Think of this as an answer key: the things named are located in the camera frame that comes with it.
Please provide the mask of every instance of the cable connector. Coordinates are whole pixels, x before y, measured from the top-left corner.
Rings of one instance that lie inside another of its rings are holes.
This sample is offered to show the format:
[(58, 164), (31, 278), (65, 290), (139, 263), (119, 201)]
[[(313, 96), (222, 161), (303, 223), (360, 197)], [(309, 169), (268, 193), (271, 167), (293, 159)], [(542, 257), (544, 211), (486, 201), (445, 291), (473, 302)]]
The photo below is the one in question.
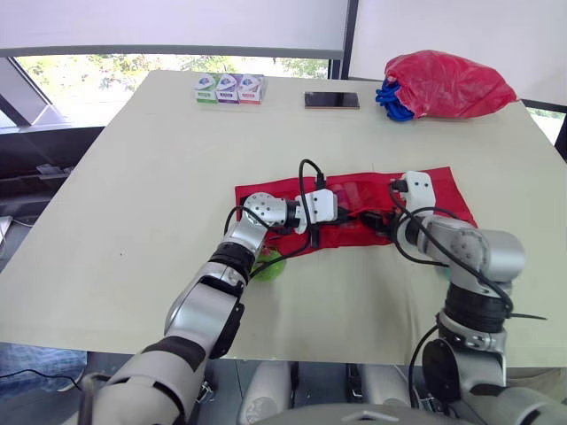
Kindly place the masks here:
[(406, 182), (405, 180), (394, 180), (393, 182), (390, 183), (390, 186), (392, 186), (392, 189), (397, 190), (399, 192), (409, 191), (408, 182)]
[(327, 183), (325, 182), (325, 175), (323, 173), (317, 173), (317, 178), (315, 179), (315, 190), (325, 189)]

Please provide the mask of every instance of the red cloth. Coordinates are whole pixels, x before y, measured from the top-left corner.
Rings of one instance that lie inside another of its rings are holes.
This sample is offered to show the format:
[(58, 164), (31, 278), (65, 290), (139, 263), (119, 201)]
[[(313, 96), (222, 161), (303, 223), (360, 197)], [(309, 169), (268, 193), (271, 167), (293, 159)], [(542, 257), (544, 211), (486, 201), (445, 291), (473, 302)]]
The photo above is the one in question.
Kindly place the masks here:
[(442, 51), (398, 56), (384, 73), (388, 81), (400, 83), (396, 96), (416, 118), (480, 117), (517, 100), (495, 69)]
[[(435, 191), (437, 203), (435, 206), (446, 208), (457, 214), (461, 220), (466, 220), (474, 226), (469, 207), (465, 204), (461, 193), (454, 182), (451, 169), (435, 168), (425, 170), (430, 175)], [(387, 213), (392, 211), (394, 204), (388, 194), (388, 184), (392, 179), (399, 179), (402, 173), (358, 173), (334, 175), (327, 177), (327, 189), (332, 190), (338, 198), (338, 206), (351, 212), (376, 211)], [(305, 177), (305, 190), (315, 190), (315, 178)], [(294, 199), (299, 195), (299, 179), (286, 179), (278, 182), (236, 186), (237, 205), (242, 205), (247, 197), (256, 192), (267, 192), (274, 197)], [(320, 227), (321, 248), (338, 248), (339, 246), (367, 246), (387, 245), (391, 241), (384, 236), (378, 236), (374, 230), (364, 226), (359, 220), (352, 220), (338, 226)], [(290, 235), (280, 236), (269, 232), (265, 245), (276, 248), (281, 254), (296, 250), (303, 246), (306, 235), (292, 232)]]

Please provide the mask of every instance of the green ball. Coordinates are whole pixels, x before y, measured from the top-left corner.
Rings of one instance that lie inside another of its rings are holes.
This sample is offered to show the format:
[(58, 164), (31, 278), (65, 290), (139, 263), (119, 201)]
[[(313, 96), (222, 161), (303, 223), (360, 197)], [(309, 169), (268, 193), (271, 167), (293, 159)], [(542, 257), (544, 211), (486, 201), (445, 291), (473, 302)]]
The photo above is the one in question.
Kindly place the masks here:
[[(260, 254), (256, 263), (254, 263), (254, 267), (252, 271), (256, 270), (260, 267), (263, 263), (271, 261), (272, 259), (277, 259), (280, 257), (280, 253), (277, 250), (269, 250), (269, 252), (265, 253), (264, 251)], [(262, 282), (266, 281), (273, 281), (277, 276), (279, 276), (284, 268), (285, 268), (285, 259), (282, 261), (278, 261), (277, 263), (273, 264), (272, 266), (268, 267), (266, 270), (262, 270), (258, 274), (254, 276), (254, 279)]]

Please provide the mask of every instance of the black cable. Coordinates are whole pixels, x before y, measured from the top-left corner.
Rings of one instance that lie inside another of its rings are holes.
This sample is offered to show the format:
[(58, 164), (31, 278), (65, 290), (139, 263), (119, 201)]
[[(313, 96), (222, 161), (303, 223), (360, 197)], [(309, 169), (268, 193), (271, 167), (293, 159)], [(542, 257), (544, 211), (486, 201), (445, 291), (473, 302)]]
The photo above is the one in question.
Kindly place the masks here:
[(258, 215), (252, 211), (250, 208), (246, 208), (245, 206), (242, 205), (237, 205), (234, 208), (232, 208), (229, 212), (229, 216), (227, 217), (227, 220), (224, 222), (224, 235), (227, 234), (227, 232), (229, 231), (229, 225), (230, 225), (230, 219), (232, 219), (232, 216), (234, 215), (234, 213), (236, 211), (244, 211), (246, 213), (249, 213), (250, 215), (253, 216), (253, 218), (255, 220), (257, 220), (263, 227), (265, 227), (267, 230), (274, 230), (274, 228), (272, 228), (269, 224), (267, 224), (266, 221), (264, 221), (263, 219), (261, 219), (260, 217), (258, 217)]
[(409, 216), (409, 219), (412, 220), (419, 227), (419, 229), (423, 232), (424, 235), (427, 236), (427, 238), (430, 240), (431, 243), (433, 243), (443, 254), (445, 254), (449, 259), (451, 259), (451, 261), (453, 261), (457, 266), (463, 268), (464, 270), (475, 276), (484, 285), (486, 285), (488, 288), (496, 292), (496, 294), (498, 294), (498, 296), (502, 298), (502, 301), (504, 302), (505, 308), (507, 310), (506, 317), (509, 318), (510, 315), (512, 314), (512, 310), (514, 310), (514, 303), (512, 302), (510, 296), (500, 287), (500, 285), (496, 282), (491, 281), (490, 279), (485, 277), (482, 273), (478, 272), (474, 268), (470, 267), (468, 264), (458, 259), (455, 255), (453, 255), (453, 253), (451, 253), (451, 251), (445, 248), (443, 244), (440, 243), (435, 238), (435, 236), (433, 236), (430, 233), (430, 231), (419, 220), (416, 219), (415, 215), (399, 201), (399, 199), (394, 194), (394, 189), (391, 183), (388, 186), (388, 192), (390, 194), (390, 198), (396, 204), (396, 206), (400, 208), (406, 215)]
[(47, 374), (43, 374), (43, 373), (41, 373), (41, 372), (39, 372), (39, 371), (37, 371), (37, 370), (35, 370), (35, 369), (22, 369), (22, 370), (19, 370), (18, 372), (14, 372), (14, 373), (12, 373), (12, 374), (1, 375), (1, 376), (0, 376), (0, 379), (9, 378), (9, 377), (11, 377), (11, 376), (23, 374), (24, 372), (33, 372), (33, 373), (36, 374), (36, 375), (40, 375), (40, 376), (43, 376), (44, 378), (50, 378), (50, 379), (58, 379), (58, 378), (61, 378), (61, 379), (68, 379), (69, 381), (71, 381), (71, 382), (73, 383), (74, 387), (75, 387), (77, 390), (82, 391), (82, 389), (81, 389), (81, 387), (79, 386), (79, 384), (78, 384), (78, 383), (75, 381), (75, 379), (73, 379), (71, 376), (67, 376), (67, 375), (47, 375)]
[(270, 261), (263, 263), (261, 266), (259, 266), (253, 272), (250, 273), (250, 279), (252, 279), (256, 274), (262, 272), (263, 270), (266, 270), (268, 267), (273, 266), (275, 263), (278, 263), (278, 262), (280, 262), (284, 259), (288, 259), (288, 258), (291, 258), (291, 257), (298, 255), (299, 253), (306, 250), (309, 247), (309, 245), (311, 244), (311, 226), (312, 226), (311, 225), (311, 217), (309, 215), (309, 209), (307, 207), (307, 197), (306, 197), (306, 194), (305, 194), (305, 184), (303, 182), (303, 166), (305, 164), (309, 164), (317, 172), (317, 180), (318, 181), (322, 180), (322, 171), (321, 171), (321, 168), (319, 168), (317, 166), (317, 164), (315, 162), (313, 162), (311, 159), (302, 159), (301, 162), (299, 163), (299, 194), (301, 196), (301, 204), (303, 204), (303, 209), (305, 210), (306, 241), (303, 244), (303, 246), (301, 246), (297, 250), (289, 252), (289, 253), (284, 254), (284, 255), (276, 258), (276, 259), (272, 259)]
[(429, 329), (427, 333), (424, 336), (422, 336), (422, 339), (420, 339), (419, 343), (417, 343), (416, 349), (414, 350), (414, 353), (411, 356), (411, 361), (409, 362), (408, 391), (409, 391), (409, 402), (411, 403), (411, 407), (413, 409), (419, 407), (419, 402), (414, 393), (414, 367), (416, 366), (417, 354), (419, 354), (420, 350), (422, 349), (422, 345), (425, 344), (427, 338), (429, 338), (431, 334), (437, 330), (437, 328), (438, 328), (437, 325), (433, 326), (433, 328)]
[[(418, 214), (418, 213), (422, 213), (423, 211), (436, 211), (439, 213), (445, 213), (447, 215), (450, 215), (451, 217), (453, 217), (454, 219), (459, 220), (459, 217), (452, 211), (446, 210), (445, 208), (439, 208), (438, 206), (425, 206), (423, 208), (418, 208), (417, 210), (412, 211), (412, 213)], [(400, 229), (400, 226), (404, 223), (404, 221), (409, 220), (409, 216), (405, 215), (405, 216), (400, 216), (398, 217), (398, 219), (396, 220), (393, 230), (392, 230), (392, 235), (391, 235), (391, 239), (393, 244), (396, 246), (398, 252), (405, 257), (406, 259), (413, 261), (414, 263), (417, 264), (428, 264), (431, 266), (439, 266), (439, 267), (449, 267), (449, 265), (447, 264), (443, 264), (439, 261), (431, 261), (428, 259), (417, 259), (416, 257), (412, 257), (411, 255), (409, 255), (401, 246), (400, 244), (400, 240), (398, 239), (398, 230)]]

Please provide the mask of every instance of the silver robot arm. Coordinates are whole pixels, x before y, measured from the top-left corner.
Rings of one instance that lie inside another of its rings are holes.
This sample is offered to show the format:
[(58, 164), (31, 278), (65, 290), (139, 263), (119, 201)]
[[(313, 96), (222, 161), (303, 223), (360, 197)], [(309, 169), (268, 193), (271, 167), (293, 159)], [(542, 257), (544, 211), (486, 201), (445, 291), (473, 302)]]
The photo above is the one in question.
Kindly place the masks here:
[[(311, 223), (335, 220), (337, 198), (327, 189), (306, 194)], [(315, 211), (311, 205), (317, 202)], [(270, 227), (306, 230), (300, 200), (256, 193), (245, 207)], [(167, 314), (165, 337), (130, 359), (66, 423), (183, 424), (203, 382), (205, 364), (226, 354), (245, 307), (240, 303), (268, 230), (248, 212), (234, 223)]]
[[(407, 205), (421, 207), (434, 202), (429, 175), (409, 172), (403, 177), (406, 184), (399, 187), (408, 188), (403, 195)], [(512, 280), (524, 269), (522, 244), (510, 233), (474, 228), (465, 221), (431, 212), (416, 217), (451, 254), (442, 252), (414, 220), (404, 228), (405, 239), (422, 254), (447, 264), (451, 276), (445, 305), (437, 320), (439, 339), (423, 350), (428, 390), (472, 423), (567, 423), (567, 406), (534, 390), (506, 387), (503, 323), (509, 317), (509, 306), (502, 299), (502, 292), (504, 297), (509, 296)], [(481, 273), (493, 282), (493, 287), (466, 271), (459, 262)]]

